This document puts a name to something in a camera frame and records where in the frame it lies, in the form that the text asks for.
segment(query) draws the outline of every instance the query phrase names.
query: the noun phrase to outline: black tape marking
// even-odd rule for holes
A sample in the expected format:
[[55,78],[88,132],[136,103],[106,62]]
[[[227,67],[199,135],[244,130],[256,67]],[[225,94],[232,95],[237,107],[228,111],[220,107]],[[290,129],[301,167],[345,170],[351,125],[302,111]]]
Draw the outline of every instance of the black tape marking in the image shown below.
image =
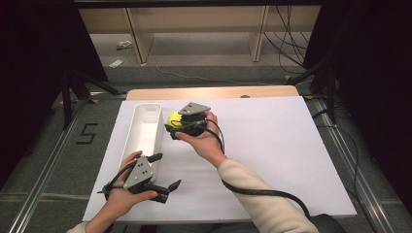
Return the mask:
[[87,123],[85,124],[85,127],[83,127],[83,131],[81,136],[90,136],[90,140],[88,142],[77,142],[76,145],[87,145],[91,144],[93,142],[94,137],[96,136],[95,133],[85,133],[86,129],[88,126],[96,126],[97,123]]

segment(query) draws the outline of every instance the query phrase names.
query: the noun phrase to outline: wire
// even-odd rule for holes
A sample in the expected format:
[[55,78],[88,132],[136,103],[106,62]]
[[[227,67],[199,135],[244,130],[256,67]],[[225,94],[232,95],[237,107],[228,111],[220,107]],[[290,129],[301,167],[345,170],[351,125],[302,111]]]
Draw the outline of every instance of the wire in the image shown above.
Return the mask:
[[212,130],[210,130],[210,129],[206,128],[206,127],[203,127],[202,125],[196,125],[196,126],[199,127],[199,128],[201,128],[201,129],[203,129],[203,130],[205,130],[206,132],[212,134],[212,135],[218,140],[219,144],[221,145],[221,150],[222,150],[222,152],[223,152],[223,154],[224,154],[224,143],[223,143],[223,141],[221,140],[221,138],[219,137],[219,135],[216,134],[215,132],[213,132]]
[[266,33],[264,32],[263,35],[266,37],[267,41],[269,41],[269,43],[272,45],[273,48],[275,48],[279,54],[282,54],[284,57],[286,57],[287,59],[289,59],[290,61],[294,62],[296,65],[298,66],[302,66],[302,64],[298,61],[296,61],[295,59],[293,59],[291,56],[289,56],[287,53],[285,53],[281,48],[279,48],[278,46],[275,45],[275,43],[273,43],[269,37],[266,35]]
[[112,181],[109,183],[110,186],[113,186],[113,184],[115,184],[116,180],[121,176],[121,174],[123,174],[127,169],[133,168],[134,165],[136,165],[137,161],[133,161],[129,164],[127,164],[126,166],[124,166],[119,172],[118,174],[112,179]]
[[155,68],[163,74],[167,74],[167,75],[174,75],[183,79],[196,79],[196,80],[202,80],[202,81],[208,81],[208,82],[226,82],[226,83],[235,83],[235,84],[255,84],[255,85],[268,85],[268,83],[249,83],[249,82],[236,82],[236,81],[230,81],[230,80],[213,80],[213,79],[206,79],[206,78],[202,78],[202,77],[198,77],[198,76],[183,76],[183,75],[179,75],[177,73],[174,72],[169,72],[169,71],[162,71],[160,70],[160,68],[158,68],[158,66],[155,66]]
[[300,208],[302,209],[303,213],[305,214],[305,216],[310,219],[310,214],[309,214],[309,210],[306,207],[306,205],[296,196],[287,193],[287,192],[283,192],[283,191],[277,191],[277,190],[270,190],[270,189],[247,189],[247,188],[240,188],[240,187],[235,187],[227,182],[225,182],[224,180],[222,180],[223,184],[225,187],[227,187],[227,189],[229,189],[232,192],[236,192],[239,194],[243,194],[243,195],[251,195],[251,196],[280,196],[280,197],[285,197],[285,198],[289,198],[291,200],[293,200],[294,202],[296,202]]
[[294,44],[292,44],[292,43],[289,43],[289,42],[287,42],[287,41],[284,41],[282,38],[280,38],[280,37],[278,36],[278,34],[276,34],[276,32],[273,32],[273,34],[275,34],[276,38],[278,38],[279,41],[283,41],[283,42],[284,42],[285,44],[287,44],[288,46],[298,47],[298,48],[300,48],[300,49],[307,50],[307,48],[305,48],[305,47],[298,46],[298,45],[294,45]]
[[173,126],[176,126],[176,127],[182,127],[182,121],[180,121],[180,120],[176,120],[176,119],[173,119],[173,120],[170,120],[170,123],[173,125]]
[[360,205],[361,210],[363,211],[363,214],[366,217],[367,222],[369,223],[369,226],[372,228],[373,232],[377,232],[375,229],[375,226],[373,225],[372,221],[370,220],[369,215],[367,214],[366,210],[364,209],[363,205],[361,204],[361,199],[358,196],[358,187],[357,187],[357,182],[358,182],[358,171],[359,171],[359,164],[360,164],[360,156],[359,156],[359,152],[358,152],[358,147],[356,144],[355,139],[351,136],[351,134],[349,134],[347,131],[343,130],[342,128],[336,127],[336,126],[331,126],[331,125],[316,125],[316,127],[318,128],[331,128],[331,129],[335,129],[338,132],[343,132],[344,134],[346,134],[352,141],[354,147],[355,147],[355,156],[356,156],[356,162],[355,162],[355,173],[354,173],[354,182],[353,182],[353,189],[354,191],[349,190],[347,187],[345,187],[346,191],[348,193],[350,193],[358,202],[358,204]]
[[280,11],[279,11],[278,6],[276,6],[276,11],[278,12],[279,17],[280,17],[282,23],[284,24],[284,26],[285,26],[285,31],[286,31],[286,32],[285,32],[285,35],[284,35],[283,42],[285,42],[286,35],[289,34],[289,36],[291,37],[291,42],[292,42],[292,44],[293,44],[293,50],[294,50],[295,54],[297,55],[297,59],[300,61],[300,63],[302,63],[302,61],[300,60],[299,55],[298,55],[297,52],[296,52],[296,49],[297,49],[297,51],[299,52],[299,54],[302,56],[302,58],[304,58],[304,56],[303,56],[302,52],[300,51],[300,49],[299,49],[296,41],[294,40],[294,38],[293,38],[293,36],[292,36],[292,31],[291,31],[292,7],[291,7],[291,6],[288,6],[287,10],[288,10],[288,14],[287,14],[288,23],[285,23],[282,15],[281,15],[281,13],[280,13]]
[[306,41],[307,44],[309,44],[309,40],[306,39],[305,35],[303,35],[303,32],[300,32],[300,35],[302,35],[303,39]]
[[206,119],[206,120],[214,123],[214,124],[216,125],[216,127],[218,127],[218,130],[219,130],[219,132],[220,132],[220,134],[221,134],[221,136],[222,136],[221,147],[222,147],[222,152],[224,153],[224,137],[223,137],[223,132],[221,131],[221,128],[220,128],[214,121],[212,121],[211,119]]
[[[344,108],[344,107],[335,106],[333,109],[334,109],[334,110],[344,110],[345,108]],[[314,115],[312,116],[312,118],[316,118],[316,117],[318,117],[319,115],[322,115],[322,114],[325,114],[325,113],[327,113],[327,109],[320,110],[319,112],[317,112],[316,114],[314,114]]]

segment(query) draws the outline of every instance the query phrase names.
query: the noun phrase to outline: sleeve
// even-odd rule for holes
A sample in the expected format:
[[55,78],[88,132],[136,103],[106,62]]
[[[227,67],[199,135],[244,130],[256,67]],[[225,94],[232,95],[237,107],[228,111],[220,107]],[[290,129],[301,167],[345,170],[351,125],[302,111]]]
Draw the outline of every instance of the sleeve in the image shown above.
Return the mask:
[[[274,189],[254,171],[233,160],[225,160],[218,168],[222,180],[248,189]],[[262,233],[318,232],[315,225],[284,197],[249,196],[233,193]]]
[[87,222],[77,224],[73,229],[67,231],[67,233],[86,233]]

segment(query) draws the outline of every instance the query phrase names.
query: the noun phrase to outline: yellow object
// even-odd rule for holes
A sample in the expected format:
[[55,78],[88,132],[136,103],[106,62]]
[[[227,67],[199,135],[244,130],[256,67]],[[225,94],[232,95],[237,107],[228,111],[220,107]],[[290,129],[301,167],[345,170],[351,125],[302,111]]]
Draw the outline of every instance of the yellow object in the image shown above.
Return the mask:
[[180,115],[178,112],[173,112],[169,115],[169,118],[167,119],[167,124],[172,126],[173,128],[180,128],[182,126],[181,119],[182,115]]

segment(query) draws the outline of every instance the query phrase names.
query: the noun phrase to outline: white box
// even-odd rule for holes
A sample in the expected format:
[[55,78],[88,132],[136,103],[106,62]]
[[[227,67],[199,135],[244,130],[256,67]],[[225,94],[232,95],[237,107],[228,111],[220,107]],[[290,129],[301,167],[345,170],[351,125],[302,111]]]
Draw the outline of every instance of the white box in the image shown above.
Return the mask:
[[[120,165],[131,153],[138,150],[141,150],[145,156],[159,153],[161,150],[163,127],[163,116],[159,104],[137,105],[128,130]],[[154,170],[152,182],[157,176],[158,162],[156,161],[151,164]]]

